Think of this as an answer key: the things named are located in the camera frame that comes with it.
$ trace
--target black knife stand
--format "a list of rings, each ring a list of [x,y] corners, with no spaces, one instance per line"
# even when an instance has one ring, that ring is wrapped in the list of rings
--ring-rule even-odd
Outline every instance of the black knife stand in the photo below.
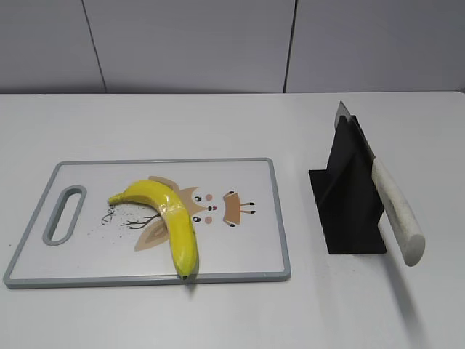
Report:
[[[310,170],[310,182],[329,254],[379,254],[384,211],[371,180],[374,155],[355,116],[339,117],[326,169]]]

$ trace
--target banana stem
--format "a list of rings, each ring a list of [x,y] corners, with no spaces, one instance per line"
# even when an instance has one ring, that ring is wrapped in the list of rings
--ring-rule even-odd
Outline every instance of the banana stem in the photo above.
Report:
[[[121,202],[123,202],[123,193],[116,194],[108,199],[110,205],[120,204]]]

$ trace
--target cutting board handle hole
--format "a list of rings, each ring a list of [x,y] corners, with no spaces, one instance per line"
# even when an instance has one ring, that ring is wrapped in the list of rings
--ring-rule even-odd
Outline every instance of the cutting board handle hole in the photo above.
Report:
[[[73,235],[85,198],[86,188],[81,185],[72,185],[61,192],[42,236],[45,244],[61,245]]]

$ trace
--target gray wall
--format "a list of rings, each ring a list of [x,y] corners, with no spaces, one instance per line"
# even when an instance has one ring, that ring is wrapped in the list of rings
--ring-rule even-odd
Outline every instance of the gray wall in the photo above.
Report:
[[[463,89],[464,0],[299,0],[287,92]]]
[[[294,0],[84,4],[0,0],[0,93],[465,89],[464,0],[299,0],[289,61]]]
[[[0,93],[103,91],[80,0],[0,1]]]
[[[87,0],[109,92],[282,92],[294,0]]]

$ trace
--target white knife handle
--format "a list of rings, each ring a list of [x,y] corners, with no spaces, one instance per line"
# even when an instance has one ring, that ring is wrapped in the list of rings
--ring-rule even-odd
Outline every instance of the white knife handle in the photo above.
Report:
[[[413,267],[423,256],[425,239],[407,200],[383,163],[375,158],[371,170],[405,264]]]

